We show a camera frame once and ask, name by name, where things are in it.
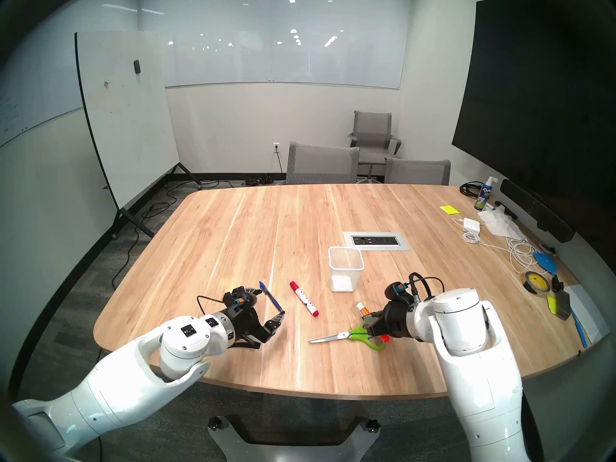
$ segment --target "black tv screen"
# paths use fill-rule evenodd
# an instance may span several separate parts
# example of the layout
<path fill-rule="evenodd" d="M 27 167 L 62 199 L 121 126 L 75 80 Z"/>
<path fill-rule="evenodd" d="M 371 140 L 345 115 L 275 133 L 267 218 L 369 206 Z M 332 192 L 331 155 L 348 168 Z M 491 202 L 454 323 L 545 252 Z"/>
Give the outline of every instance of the black tv screen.
<path fill-rule="evenodd" d="M 616 273 L 615 76 L 563 1 L 479 1 L 452 143 L 535 193 Z"/>

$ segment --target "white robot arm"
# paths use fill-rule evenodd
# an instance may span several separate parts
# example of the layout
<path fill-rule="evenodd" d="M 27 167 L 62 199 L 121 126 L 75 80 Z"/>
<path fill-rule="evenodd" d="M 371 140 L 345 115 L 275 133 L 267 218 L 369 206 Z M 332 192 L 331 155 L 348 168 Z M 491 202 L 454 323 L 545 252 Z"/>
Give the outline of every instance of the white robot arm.
<path fill-rule="evenodd" d="M 433 343 L 474 462 L 529 461 L 520 420 L 522 379 L 492 305 L 473 288 L 419 303 L 415 288 L 413 295 L 405 288 L 387 288 L 390 301 L 372 313 L 368 333 Z"/>
<path fill-rule="evenodd" d="M 70 456 L 105 432 L 142 421 L 184 392 L 209 369 L 207 356 L 232 346 L 254 347 L 266 342 L 282 324 L 284 312 L 259 323 L 255 294 L 243 287 L 226 293 L 227 308 L 201 318 L 180 316 L 128 342 L 103 358 L 88 376 L 57 399 L 26 399 L 13 404 L 53 455 Z M 160 367 L 171 382 L 150 369 L 160 348 Z"/>

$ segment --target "table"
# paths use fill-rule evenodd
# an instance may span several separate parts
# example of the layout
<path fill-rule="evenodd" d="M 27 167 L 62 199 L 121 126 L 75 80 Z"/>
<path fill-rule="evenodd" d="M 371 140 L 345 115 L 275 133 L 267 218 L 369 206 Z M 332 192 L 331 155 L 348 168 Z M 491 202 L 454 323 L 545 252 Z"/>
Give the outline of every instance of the table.
<path fill-rule="evenodd" d="M 446 289 L 473 287 L 498 312 L 523 377 L 576 357 L 582 348 L 573 318 L 550 314 L 545 298 L 522 287 L 506 251 L 465 243 L 439 209 L 452 205 L 477 218 L 457 187 L 328 184 L 230 188 L 195 192 L 179 205 L 132 266 L 94 326 L 108 351 L 180 315 L 201 316 L 197 295 L 221 298 L 263 281 L 286 311 L 278 333 L 260 350 L 230 349 L 212 358 L 202 379 L 249 391 L 304 397 L 381 399 L 447 393 L 431 344 L 393 340 L 383 351 L 358 341 L 308 340 L 355 327 L 362 301 L 386 304 L 389 283 L 415 271 L 438 276 Z M 363 252 L 365 269 L 353 293 L 329 289 L 327 249 L 343 246 L 343 231 L 401 232 L 409 251 Z M 488 244 L 505 239 L 482 231 Z M 565 285 L 576 279 L 557 261 Z M 289 287 L 294 280 L 317 306 L 315 318 Z M 438 282 L 430 287 L 440 291 Z M 420 296 L 424 290 L 418 286 Z M 203 302 L 208 313 L 223 308 Z M 260 295 L 261 322 L 277 311 Z M 155 353 L 150 361 L 158 363 Z"/>

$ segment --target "white cable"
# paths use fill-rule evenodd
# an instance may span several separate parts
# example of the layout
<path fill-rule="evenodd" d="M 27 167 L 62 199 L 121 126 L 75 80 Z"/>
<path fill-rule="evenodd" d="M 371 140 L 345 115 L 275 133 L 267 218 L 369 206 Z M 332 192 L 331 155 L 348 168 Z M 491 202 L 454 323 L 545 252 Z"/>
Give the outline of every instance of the white cable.
<path fill-rule="evenodd" d="M 461 227 L 463 226 L 460 222 L 462 220 L 454 218 L 452 219 L 455 223 L 457 223 L 458 225 L 460 225 Z M 526 273 L 528 270 L 530 270 L 530 267 L 533 265 L 537 265 L 537 259 L 533 256 L 533 253 L 536 251 L 538 253 L 541 253 L 540 251 L 538 251 L 529 241 L 527 238 L 523 239 L 523 240 L 517 240 L 515 238 L 509 238 L 507 237 L 507 246 L 509 248 L 503 248 L 502 246 L 495 246 L 492 244 L 487 244 L 482 242 L 479 239 L 479 235 L 473 233 L 473 232 L 464 232 L 462 234 L 462 240 L 464 240 L 466 243 L 472 243 L 472 244 L 481 244 L 483 246 L 489 246 L 491 248 L 498 248 L 500 250 L 505 250 L 509 252 L 509 263 L 511 264 L 511 267 L 513 268 L 513 270 L 516 273 Z M 519 247 L 526 247 L 526 250 L 520 250 Z M 513 264 L 513 259 L 515 259 L 521 266 L 522 269 L 518 270 L 516 268 L 516 266 Z M 540 275 L 545 275 L 546 273 L 548 273 L 547 271 L 544 271 L 542 273 L 539 273 Z"/>

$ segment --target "gray carpet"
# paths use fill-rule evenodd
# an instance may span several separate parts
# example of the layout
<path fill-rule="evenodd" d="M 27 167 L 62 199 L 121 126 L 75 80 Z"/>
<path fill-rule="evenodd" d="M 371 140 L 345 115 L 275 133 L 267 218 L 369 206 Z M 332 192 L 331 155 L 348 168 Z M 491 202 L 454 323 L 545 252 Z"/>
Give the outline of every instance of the gray carpet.
<path fill-rule="evenodd" d="M 172 202 L 166 192 L 177 183 L 168 183 L 142 211 L 154 202 Z M 218 188 L 228 186 L 220 183 Z M 195 191 L 194 183 L 171 191 L 178 202 L 146 220 L 146 224 L 158 230 L 182 199 Z M 19 399 L 54 399 L 77 386 L 94 367 L 99 352 L 92 337 L 94 322 L 113 293 L 111 279 L 126 261 L 126 252 L 134 240 L 134 227 L 127 225 L 71 290 L 34 351 Z M 116 279 L 116 285 L 149 240 L 140 234 L 130 262 Z M 225 457 L 210 438 L 206 426 L 214 415 L 228 417 L 250 442 L 306 445 L 340 443 L 354 428 L 356 417 L 373 418 L 381 424 L 381 435 L 362 461 L 470 460 L 464 432 L 446 397 L 335 401 L 273 396 L 203 383 L 194 384 L 145 421 L 104 434 L 104 460 L 223 462 Z M 84 462 L 98 461 L 98 442 L 87 444 L 76 458 Z"/>

